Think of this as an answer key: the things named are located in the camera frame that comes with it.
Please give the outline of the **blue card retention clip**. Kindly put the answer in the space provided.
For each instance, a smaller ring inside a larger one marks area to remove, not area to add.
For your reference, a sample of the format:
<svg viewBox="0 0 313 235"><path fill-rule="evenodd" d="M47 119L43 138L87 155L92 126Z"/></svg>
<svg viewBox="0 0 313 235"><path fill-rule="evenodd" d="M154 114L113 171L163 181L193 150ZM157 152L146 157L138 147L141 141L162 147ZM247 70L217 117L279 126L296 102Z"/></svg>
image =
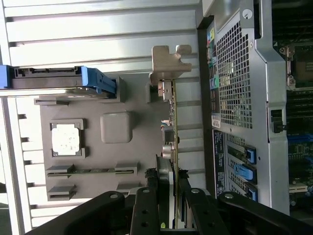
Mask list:
<svg viewBox="0 0 313 235"><path fill-rule="evenodd" d="M248 182L257 184L257 169L248 164L235 164L234 172Z"/></svg>

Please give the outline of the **green RAM stick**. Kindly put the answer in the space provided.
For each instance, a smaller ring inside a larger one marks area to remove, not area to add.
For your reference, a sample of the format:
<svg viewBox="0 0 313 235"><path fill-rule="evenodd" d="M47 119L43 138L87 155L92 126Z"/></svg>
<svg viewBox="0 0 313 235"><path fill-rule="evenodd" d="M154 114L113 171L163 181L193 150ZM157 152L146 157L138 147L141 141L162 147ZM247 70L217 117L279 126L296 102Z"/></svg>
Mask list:
<svg viewBox="0 0 313 235"><path fill-rule="evenodd" d="M102 174L102 173L113 173L113 174L133 174L134 170L126 169L126 170L115 170L113 168L106 169L77 169L69 172L52 172L48 173L48 176L56 177L56 176L72 176L75 174Z"/></svg>

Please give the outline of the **grey parts rack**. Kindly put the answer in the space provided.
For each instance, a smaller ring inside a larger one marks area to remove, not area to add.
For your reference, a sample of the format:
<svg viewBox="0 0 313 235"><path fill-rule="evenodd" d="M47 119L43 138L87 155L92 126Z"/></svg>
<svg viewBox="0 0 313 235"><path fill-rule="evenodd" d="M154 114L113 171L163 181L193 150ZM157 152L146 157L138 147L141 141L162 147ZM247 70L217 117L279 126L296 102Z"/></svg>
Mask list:
<svg viewBox="0 0 313 235"><path fill-rule="evenodd" d="M161 121L169 105L160 101L148 75L127 74L117 79L121 92L114 100L71 98L64 105L41 106L46 193L49 201L94 198L105 191L127 192L145 184L145 170L156 166L164 144ZM58 156L52 150L52 129L74 124L80 150ZM77 169L134 170L133 174L75 174L48 176Z"/></svg>

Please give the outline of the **silver CPU chip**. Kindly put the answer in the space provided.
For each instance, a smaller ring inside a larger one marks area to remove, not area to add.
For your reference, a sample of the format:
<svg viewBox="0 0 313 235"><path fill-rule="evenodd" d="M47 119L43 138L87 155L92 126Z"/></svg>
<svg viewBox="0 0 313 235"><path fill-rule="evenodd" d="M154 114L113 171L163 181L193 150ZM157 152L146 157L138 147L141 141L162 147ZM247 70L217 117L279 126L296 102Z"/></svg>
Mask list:
<svg viewBox="0 0 313 235"><path fill-rule="evenodd" d="M74 124L57 124L52 129L52 150L58 156L74 156L80 150L79 129Z"/></svg>

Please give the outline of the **green motherboard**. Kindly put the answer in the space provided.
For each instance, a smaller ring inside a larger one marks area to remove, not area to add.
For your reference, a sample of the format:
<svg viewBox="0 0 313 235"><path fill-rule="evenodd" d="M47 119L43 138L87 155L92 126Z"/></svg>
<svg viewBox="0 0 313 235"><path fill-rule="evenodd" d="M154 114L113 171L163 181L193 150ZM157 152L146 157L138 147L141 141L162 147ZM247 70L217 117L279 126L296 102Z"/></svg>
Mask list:
<svg viewBox="0 0 313 235"><path fill-rule="evenodd" d="M272 30L278 53L285 45L313 43L313 0L272 0ZM313 134L313 91L287 90L286 115L287 135ZM310 210L313 142L288 143L288 159L290 209Z"/></svg>

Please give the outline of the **blue expansion slot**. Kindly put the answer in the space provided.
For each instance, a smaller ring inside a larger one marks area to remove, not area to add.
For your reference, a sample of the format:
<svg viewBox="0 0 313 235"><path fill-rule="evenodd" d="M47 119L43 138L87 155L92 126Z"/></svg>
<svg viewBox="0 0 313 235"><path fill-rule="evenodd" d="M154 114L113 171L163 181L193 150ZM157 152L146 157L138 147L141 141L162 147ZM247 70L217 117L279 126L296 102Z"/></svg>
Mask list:
<svg viewBox="0 0 313 235"><path fill-rule="evenodd" d="M289 144L313 142L313 134L287 135Z"/></svg>

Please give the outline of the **open black PC case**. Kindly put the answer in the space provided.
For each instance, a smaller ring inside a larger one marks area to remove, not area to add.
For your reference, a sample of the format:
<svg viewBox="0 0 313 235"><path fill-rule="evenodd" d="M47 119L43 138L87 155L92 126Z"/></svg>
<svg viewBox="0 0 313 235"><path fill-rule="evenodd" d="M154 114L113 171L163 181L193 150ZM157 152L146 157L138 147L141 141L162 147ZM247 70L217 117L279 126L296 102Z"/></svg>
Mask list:
<svg viewBox="0 0 313 235"><path fill-rule="evenodd" d="M206 187L313 224L290 209L286 62L274 48L272 0L200 0L197 15ZM257 184L234 172L257 169Z"/></svg>

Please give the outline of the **hard disk with blue carrier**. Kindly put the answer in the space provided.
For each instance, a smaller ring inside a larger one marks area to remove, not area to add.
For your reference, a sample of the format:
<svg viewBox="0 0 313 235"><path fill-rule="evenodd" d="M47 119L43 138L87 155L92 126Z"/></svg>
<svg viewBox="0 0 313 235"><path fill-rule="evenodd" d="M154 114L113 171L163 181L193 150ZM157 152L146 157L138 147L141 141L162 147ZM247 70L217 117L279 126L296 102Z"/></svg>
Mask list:
<svg viewBox="0 0 313 235"><path fill-rule="evenodd" d="M117 84L96 68L17 68L0 65L0 97L117 97Z"/></svg>

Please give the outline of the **CPU socket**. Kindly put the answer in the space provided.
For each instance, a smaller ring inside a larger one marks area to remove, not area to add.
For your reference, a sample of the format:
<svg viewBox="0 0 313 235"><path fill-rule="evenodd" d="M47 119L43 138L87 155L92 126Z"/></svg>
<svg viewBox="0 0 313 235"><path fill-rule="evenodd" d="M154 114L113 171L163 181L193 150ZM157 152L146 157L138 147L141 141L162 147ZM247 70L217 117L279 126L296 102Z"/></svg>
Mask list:
<svg viewBox="0 0 313 235"><path fill-rule="evenodd" d="M279 48L286 61L287 90L313 91L313 43L295 43Z"/></svg>

